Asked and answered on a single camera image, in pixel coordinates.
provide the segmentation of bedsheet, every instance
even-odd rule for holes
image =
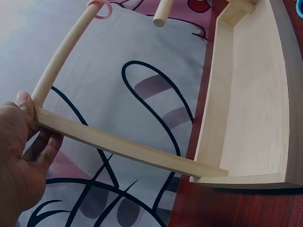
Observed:
[[[114,0],[93,20],[44,108],[96,129],[185,156],[203,72],[211,0],[175,0],[165,27],[159,0]],[[0,3],[0,101],[32,92],[85,0]],[[106,14],[104,7],[100,14]],[[65,138],[41,201],[17,226],[166,226],[180,175]]]

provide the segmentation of fingernail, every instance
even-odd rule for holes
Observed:
[[[26,102],[28,102],[31,99],[30,95],[28,92],[22,91],[19,92],[16,98],[16,104],[17,105],[22,105]]]

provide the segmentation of hand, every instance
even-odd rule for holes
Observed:
[[[15,226],[21,212],[35,206],[45,192],[45,177],[63,136],[33,124],[29,93],[0,105],[0,226]],[[26,142],[40,131],[22,155]]]

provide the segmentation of wooden box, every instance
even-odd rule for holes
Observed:
[[[195,157],[229,173],[190,181],[225,188],[301,187],[303,62],[290,18],[282,0],[249,0],[255,4],[251,14],[230,2],[217,19]]]

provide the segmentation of blue object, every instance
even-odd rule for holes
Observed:
[[[297,13],[298,13],[299,17],[301,17],[301,18],[303,18],[302,5],[303,5],[303,0],[298,0],[296,9],[297,9]]]

